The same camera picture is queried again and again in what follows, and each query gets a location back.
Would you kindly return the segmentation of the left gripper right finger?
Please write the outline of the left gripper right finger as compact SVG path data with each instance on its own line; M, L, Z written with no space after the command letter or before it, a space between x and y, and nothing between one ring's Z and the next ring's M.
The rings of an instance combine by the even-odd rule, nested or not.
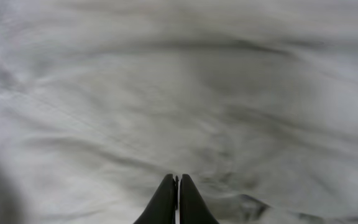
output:
M219 224L188 174L180 182L180 224Z

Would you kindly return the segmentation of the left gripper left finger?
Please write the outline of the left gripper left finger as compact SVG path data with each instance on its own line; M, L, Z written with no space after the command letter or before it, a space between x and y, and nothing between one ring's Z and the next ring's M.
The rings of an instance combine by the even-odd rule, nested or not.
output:
M174 224L177 210L177 178L167 174L134 224Z

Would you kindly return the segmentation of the grey shorts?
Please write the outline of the grey shorts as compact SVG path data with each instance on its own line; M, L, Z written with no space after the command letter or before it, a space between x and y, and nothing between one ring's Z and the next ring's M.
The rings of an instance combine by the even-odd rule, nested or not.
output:
M358 223L358 1L0 1L0 223Z

